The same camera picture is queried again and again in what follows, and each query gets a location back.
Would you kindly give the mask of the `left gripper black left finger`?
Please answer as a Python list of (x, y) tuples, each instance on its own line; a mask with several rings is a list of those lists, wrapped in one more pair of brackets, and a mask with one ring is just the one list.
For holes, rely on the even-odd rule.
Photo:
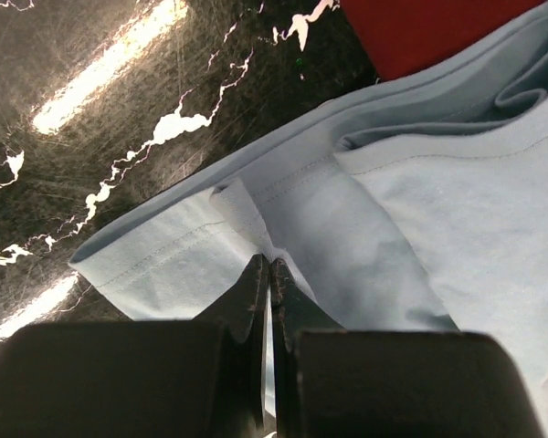
[(269, 262), (253, 255), (237, 282), (195, 319), (222, 334), (211, 437), (264, 433)]

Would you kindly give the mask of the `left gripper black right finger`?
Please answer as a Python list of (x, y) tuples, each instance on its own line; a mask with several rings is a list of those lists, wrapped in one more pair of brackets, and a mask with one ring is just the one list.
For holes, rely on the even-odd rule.
[(279, 437), (301, 437), (300, 334), (343, 326), (300, 290), (284, 259), (277, 258), (270, 265), (269, 282), (277, 433)]

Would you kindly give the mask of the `blue-grey t-shirt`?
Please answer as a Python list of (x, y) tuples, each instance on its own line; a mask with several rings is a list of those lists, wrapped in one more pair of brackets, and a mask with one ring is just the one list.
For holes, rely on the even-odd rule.
[(69, 263), (129, 318), (191, 318), (259, 253), (348, 329), (490, 334), (548, 436), (548, 2), (250, 143)]

